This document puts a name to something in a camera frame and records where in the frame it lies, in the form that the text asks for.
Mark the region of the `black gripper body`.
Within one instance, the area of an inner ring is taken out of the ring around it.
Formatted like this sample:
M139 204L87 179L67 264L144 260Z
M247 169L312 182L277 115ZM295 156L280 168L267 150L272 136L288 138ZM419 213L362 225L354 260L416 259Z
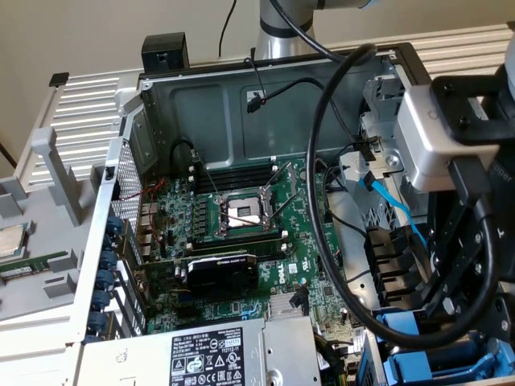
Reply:
M499 150L492 164L480 171L471 157L454 157L447 164L451 189L431 195L458 195L471 201L482 195L491 200L494 230L498 233L496 266L499 281L514 281L514 87L500 66L491 76L439 76L430 86L443 115L444 132L478 155L479 146Z

